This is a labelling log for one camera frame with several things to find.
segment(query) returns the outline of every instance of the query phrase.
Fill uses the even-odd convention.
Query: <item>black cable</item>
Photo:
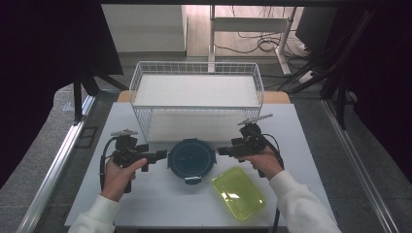
[[[233,13],[233,16],[236,17],[236,15],[234,14],[234,6],[230,6],[230,11]]]
[[[255,50],[258,49],[258,47],[256,47],[256,48],[254,48],[253,50],[240,51],[240,50],[234,50],[234,49],[231,49],[231,48],[228,48],[228,47],[220,47],[220,46],[217,46],[216,44],[215,44],[215,47],[216,47],[216,48],[219,48],[219,49],[231,50],[231,51],[235,51],[235,52],[239,52],[239,53],[251,53],[251,52],[253,52],[253,51],[255,51]]]
[[[270,12],[272,11],[272,7],[269,7],[269,13],[267,14],[267,17],[270,17]]]
[[[263,89],[268,89],[268,88],[271,88],[273,86],[281,85],[281,84],[283,84],[283,83],[275,83],[275,84],[272,84],[272,85],[264,86]]]
[[[291,47],[289,46],[288,42],[286,42],[286,46],[288,47],[289,51],[284,50],[284,52],[289,53],[290,55],[285,54],[285,57],[298,57],[298,58],[301,58],[301,59],[309,60],[308,56],[301,56],[301,55],[294,54]]]
[[[279,148],[278,142],[276,141],[275,137],[273,137],[273,136],[271,136],[271,137],[275,140],[276,145],[277,145],[278,148]],[[282,158],[282,156],[281,156],[281,154],[280,154],[280,150],[275,149],[275,147],[274,147],[266,138],[263,137],[263,139],[264,139],[264,141],[266,142],[266,144],[267,144],[267,145],[273,150],[273,152],[275,153],[276,158],[279,160],[279,164],[281,165],[282,169],[285,169],[285,164],[284,164],[283,158]],[[278,231],[280,215],[281,215],[281,212],[279,211],[279,208],[276,207],[275,220],[274,220],[274,222],[273,222],[272,233],[276,233],[276,232]]]
[[[285,52],[285,57],[291,58],[291,59],[300,59],[300,60],[309,60],[308,56],[301,56],[301,55],[296,55],[294,53],[289,53],[288,51],[284,50]]]
[[[257,15],[257,17],[259,17],[261,13],[263,13],[263,17],[264,17],[265,12],[266,12],[266,7],[263,7],[263,9],[260,11],[260,13]]]
[[[263,78],[285,78],[285,79],[288,79],[288,78],[290,78],[291,76],[273,76],[273,75],[260,75],[261,77],[263,77]]]
[[[272,135],[270,135],[270,134],[262,134],[263,136],[269,136],[269,137],[271,137],[272,139],[273,139],[273,141],[275,141],[275,144],[276,144],[276,147],[277,147],[277,151],[279,152],[279,154],[281,154],[281,150],[280,150],[280,148],[279,148],[279,144],[278,144],[278,141],[275,139],[275,137],[273,137]]]
[[[291,87],[294,86],[297,82],[299,82],[299,80],[295,80],[289,85],[288,92],[291,90]]]
[[[297,70],[300,70],[300,69],[302,69],[305,65],[303,65],[303,66],[296,66],[296,65],[294,65],[293,63],[292,63],[292,61],[294,61],[294,60],[305,60],[305,61],[307,61],[308,59],[307,58],[305,58],[305,57],[302,57],[302,56],[292,56],[292,57],[289,57],[289,59],[288,59],[288,64],[289,64],[289,66],[292,66],[294,69],[297,69]]]
[[[306,65],[304,65],[300,70],[298,70],[294,75],[288,79],[286,82],[284,82],[281,86],[278,87],[278,91],[282,89],[283,86],[285,86],[288,83],[293,82],[297,77],[299,77],[301,74],[304,72],[307,72],[313,68],[313,64],[311,62],[308,62]]]
[[[106,143],[106,146],[104,147],[104,149],[103,149],[103,154],[101,155],[101,157],[100,157],[100,173],[99,173],[99,176],[100,176],[100,188],[103,190],[103,186],[104,186],[104,176],[105,176],[105,174],[106,174],[106,159],[108,158],[108,157],[110,157],[110,156],[108,156],[108,157],[106,157],[106,152],[107,152],[107,148],[110,146],[110,144],[114,141],[114,140],[116,140],[118,137],[113,137],[113,138],[111,138],[110,140],[109,140],[109,142],[107,142]]]
[[[277,38],[260,38],[259,40],[257,40],[257,46],[260,48],[260,50],[262,50],[262,51],[273,51],[273,50],[275,50],[275,49],[277,49],[278,47],[279,47],[279,41],[278,42],[276,42],[276,41],[274,41],[274,40],[279,40],[280,41],[280,39],[277,39]],[[272,48],[271,49],[269,49],[269,50],[265,50],[264,48],[262,48],[261,47],[261,45],[263,45],[263,44],[270,44],[271,46],[272,46]]]
[[[272,35],[277,35],[277,34],[279,34],[279,32],[267,33],[267,34],[264,34],[264,35],[263,35],[263,32],[260,32],[260,36],[242,36],[242,35],[240,35],[239,32],[237,32],[237,35],[240,38],[246,38],[246,39],[262,38],[262,37],[267,37],[267,36],[272,36]],[[272,38],[272,37],[269,37],[269,38],[270,39],[280,40],[279,38]]]

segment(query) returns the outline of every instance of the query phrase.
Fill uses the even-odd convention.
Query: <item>wire mesh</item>
[[[210,72],[209,67],[214,67],[214,72]],[[148,138],[151,119],[154,111],[178,111],[191,115],[194,112],[202,113],[204,116],[222,116],[222,113],[231,113],[239,111],[239,108],[233,110],[230,107],[210,107],[191,106],[139,106],[135,104],[137,93],[144,75],[167,75],[173,76],[191,75],[191,76],[250,76],[254,80],[254,88],[257,95],[257,108],[241,108],[245,118],[257,117],[261,105],[263,104],[263,84],[260,78],[258,66],[255,63],[229,63],[229,62],[161,62],[161,61],[141,61],[137,64],[132,82],[129,89],[130,102],[133,111],[137,117],[139,125],[145,138]]]

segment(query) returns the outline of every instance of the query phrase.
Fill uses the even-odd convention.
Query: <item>metal frame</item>
[[[376,188],[373,180],[367,173],[366,168],[364,167],[357,150],[352,144],[351,138],[349,137],[347,132],[345,130],[342,130],[342,128],[339,126],[339,122],[335,118],[335,110],[331,104],[331,101],[322,100],[322,104],[324,105],[324,108],[333,125],[333,128],[335,129],[336,134],[348,155],[352,167],[354,168],[355,173],[357,174],[358,179],[360,180],[360,184],[362,185],[364,192],[367,198],[369,199],[369,202],[372,205],[372,208],[374,209],[376,216],[378,216],[379,221],[381,222],[385,232],[399,232],[394,222],[394,218],[392,217],[391,211],[385,203],[385,200],[383,199],[382,195]]]
[[[293,8],[291,15],[288,17],[288,21],[286,23],[286,30],[284,33],[282,33],[279,47],[275,49],[276,55],[279,60],[279,64],[281,65],[282,71],[285,76],[290,76],[292,74],[291,69],[289,69],[288,61],[285,59],[285,45],[288,40],[289,33],[291,32],[295,13],[296,13],[296,7]]]
[[[88,96],[83,103],[83,117],[77,124],[74,124],[72,125],[72,127],[70,127],[66,138],[64,139],[53,163],[51,164],[51,168],[46,174],[46,177],[43,180],[39,190],[37,191],[36,196],[30,204],[30,207],[28,208],[20,226],[18,227],[17,232],[33,232],[36,228],[43,210],[46,208],[54,187],[58,182],[58,178],[63,171],[64,165],[69,158],[70,152],[72,151],[72,148],[74,147],[75,142],[85,125],[88,113],[93,106],[94,100],[95,97]]]

